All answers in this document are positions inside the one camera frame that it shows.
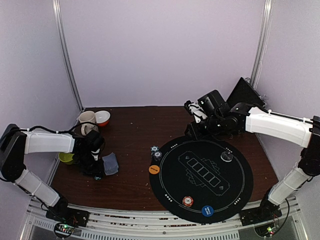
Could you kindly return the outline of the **orange big blind button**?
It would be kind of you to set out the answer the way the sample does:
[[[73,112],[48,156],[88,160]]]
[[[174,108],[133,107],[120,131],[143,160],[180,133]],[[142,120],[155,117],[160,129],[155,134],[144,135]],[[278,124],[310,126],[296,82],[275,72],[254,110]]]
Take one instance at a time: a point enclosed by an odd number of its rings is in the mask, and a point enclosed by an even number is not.
[[[152,175],[156,175],[160,172],[160,167],[158,165],[151,165],[149,168],[148,168],[148,171],[150,174]]]

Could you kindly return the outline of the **purple poker chip stack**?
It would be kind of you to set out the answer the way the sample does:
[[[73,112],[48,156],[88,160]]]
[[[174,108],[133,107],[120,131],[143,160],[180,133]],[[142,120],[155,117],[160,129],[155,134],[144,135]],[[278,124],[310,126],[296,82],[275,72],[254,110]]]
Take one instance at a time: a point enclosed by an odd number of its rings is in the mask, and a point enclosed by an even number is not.
[[[155,151],[154,153],[153,153],[153,159],[155,160],[155,161],[160,161],[161,159],[162,159],[162,152],[161,151]]]

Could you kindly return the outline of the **grey playing card deck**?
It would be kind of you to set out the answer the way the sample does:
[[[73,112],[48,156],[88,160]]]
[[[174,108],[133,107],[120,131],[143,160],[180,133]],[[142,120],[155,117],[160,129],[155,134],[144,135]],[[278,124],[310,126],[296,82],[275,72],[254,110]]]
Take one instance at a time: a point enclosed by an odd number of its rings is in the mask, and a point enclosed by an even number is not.
[[[119,165],[114,152],[110,153],[107,156],[102,157],[104,173],[106,176],[111,176],[119,171]]]

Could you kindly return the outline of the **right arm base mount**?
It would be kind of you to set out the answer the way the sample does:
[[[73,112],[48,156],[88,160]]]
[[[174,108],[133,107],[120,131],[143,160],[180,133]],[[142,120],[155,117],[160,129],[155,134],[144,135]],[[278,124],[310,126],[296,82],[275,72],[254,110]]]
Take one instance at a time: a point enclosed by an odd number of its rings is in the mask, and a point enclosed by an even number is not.
[[[255,207],[242,210],[239,213],[243,226],[254,225],[273,220],[275,216],[281,217],[283,214],[278,206],[276,207]]]

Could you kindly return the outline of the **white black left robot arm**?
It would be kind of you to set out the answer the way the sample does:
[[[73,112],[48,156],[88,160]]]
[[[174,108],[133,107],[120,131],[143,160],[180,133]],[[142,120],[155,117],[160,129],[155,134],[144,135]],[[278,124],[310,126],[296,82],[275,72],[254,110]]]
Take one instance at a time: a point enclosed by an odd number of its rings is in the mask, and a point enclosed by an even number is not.
[[[23,129],[11,123],[0,138],[1,180],[16,184],[39,199],[61,222],[67,222],[72,218],[68,201],[27,169],[24,163],[25,155],[72,154],[82,173],[99,179],[104,173],[103,164],[99,160],[104,143],[104,138],[96,130],[80,135],[73,130],[53,131],[43,126]]]

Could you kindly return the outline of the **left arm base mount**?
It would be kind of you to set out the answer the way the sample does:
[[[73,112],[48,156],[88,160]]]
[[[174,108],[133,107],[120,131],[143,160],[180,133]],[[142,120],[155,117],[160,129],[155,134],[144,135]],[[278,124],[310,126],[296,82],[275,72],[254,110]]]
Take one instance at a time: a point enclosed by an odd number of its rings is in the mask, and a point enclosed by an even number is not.
[[[68,207],[66,204],[49,206],[45,217],[74,227],[86,227],[90,213],[85,210]]]

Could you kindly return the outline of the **orange poker chip stack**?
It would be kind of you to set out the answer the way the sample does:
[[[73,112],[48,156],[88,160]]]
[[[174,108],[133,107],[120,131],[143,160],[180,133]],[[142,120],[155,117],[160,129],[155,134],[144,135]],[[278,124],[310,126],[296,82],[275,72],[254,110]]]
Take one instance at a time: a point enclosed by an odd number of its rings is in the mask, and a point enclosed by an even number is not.
[[[182,199],[182,204],[185,206],[185,207],[191,207],[194,203],[194,200],[191,196],[185,196],[183,199]]]

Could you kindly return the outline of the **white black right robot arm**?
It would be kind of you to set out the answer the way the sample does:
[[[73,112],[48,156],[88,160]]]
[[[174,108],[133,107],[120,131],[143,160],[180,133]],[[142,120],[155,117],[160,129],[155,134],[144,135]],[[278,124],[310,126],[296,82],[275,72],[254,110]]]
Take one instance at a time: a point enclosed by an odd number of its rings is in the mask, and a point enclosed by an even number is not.
[[[250,133],[288,142],[300,148],[292,169],[264,195],[256,210],[259,220],[268,220],[279,206],[306,182],[320,175],[320,118],[296,117],[266,109],[263,103],[234,98],[224,100],[217,90],[188,100],[184,108],[194,120],[185,134],[198,139],[230,133]]]

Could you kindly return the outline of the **blue small blind button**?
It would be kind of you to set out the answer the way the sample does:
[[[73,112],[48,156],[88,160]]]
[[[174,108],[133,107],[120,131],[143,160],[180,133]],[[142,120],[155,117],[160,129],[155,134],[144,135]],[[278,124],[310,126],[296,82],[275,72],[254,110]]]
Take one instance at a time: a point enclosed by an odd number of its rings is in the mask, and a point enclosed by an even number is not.
[[[214,209],[213,209],[213,207],[212,206],[210,206],[210,205],[205,205],[205,206],[203,206],[202,207],[202,209],[201,209],[201,213],[202,213],[202,215],[204,216],[204,217],[211,217],[213,214],[214,214]]]

